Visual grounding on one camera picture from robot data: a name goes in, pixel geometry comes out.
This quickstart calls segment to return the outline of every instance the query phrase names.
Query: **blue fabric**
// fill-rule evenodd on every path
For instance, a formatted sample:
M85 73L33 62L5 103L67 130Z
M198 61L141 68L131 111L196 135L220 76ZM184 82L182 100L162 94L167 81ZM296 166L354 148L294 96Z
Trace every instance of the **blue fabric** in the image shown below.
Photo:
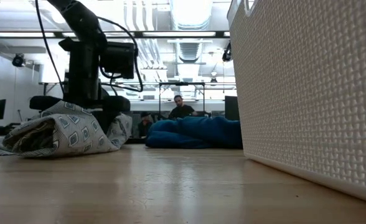
M186 117L176 121L158 121L150 128L146 145L182 149L243 147L240 122L223 117Z

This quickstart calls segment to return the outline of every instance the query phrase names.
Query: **black shirt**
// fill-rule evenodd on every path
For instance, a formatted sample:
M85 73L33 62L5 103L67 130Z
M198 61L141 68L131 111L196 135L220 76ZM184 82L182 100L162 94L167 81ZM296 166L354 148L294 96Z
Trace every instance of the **black shirt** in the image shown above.
M150 130L152 122L148 121L146 124L143 124L143 121L141 121L138 124L138 128L139 128L139 138L143 137L143 136L147 136L148 131Z
M183 105L176 106L169 115L170 118L185 118L190 116L194 112L194 109L191 106Z

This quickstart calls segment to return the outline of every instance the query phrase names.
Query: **white textured basket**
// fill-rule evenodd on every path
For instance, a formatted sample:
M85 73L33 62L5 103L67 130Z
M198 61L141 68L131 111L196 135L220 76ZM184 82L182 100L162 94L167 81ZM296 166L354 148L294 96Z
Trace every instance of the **white textured basket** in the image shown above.
M245 155L366 200L366 0L234 4Z

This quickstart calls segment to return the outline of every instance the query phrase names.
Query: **desk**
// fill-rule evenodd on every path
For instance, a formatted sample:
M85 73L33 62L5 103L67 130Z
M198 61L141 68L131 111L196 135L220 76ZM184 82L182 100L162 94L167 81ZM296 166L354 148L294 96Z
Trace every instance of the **desk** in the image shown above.
M366 223L366 202L248 161L242 150L0 157L0 223Z

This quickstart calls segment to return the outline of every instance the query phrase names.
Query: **man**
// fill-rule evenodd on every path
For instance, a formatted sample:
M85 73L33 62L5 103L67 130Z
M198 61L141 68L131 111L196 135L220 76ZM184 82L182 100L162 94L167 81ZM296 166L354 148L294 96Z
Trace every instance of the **man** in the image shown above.
M176 107L171 111L169 118L176 119L176 118L185 118L186 116L197 115L194 109L183 103L183 98L180 95L176 95L174 98Z
M138 124L139 138L145 138L153 123L150 120L150 114L147 112L142 112L140 117L141 122Z

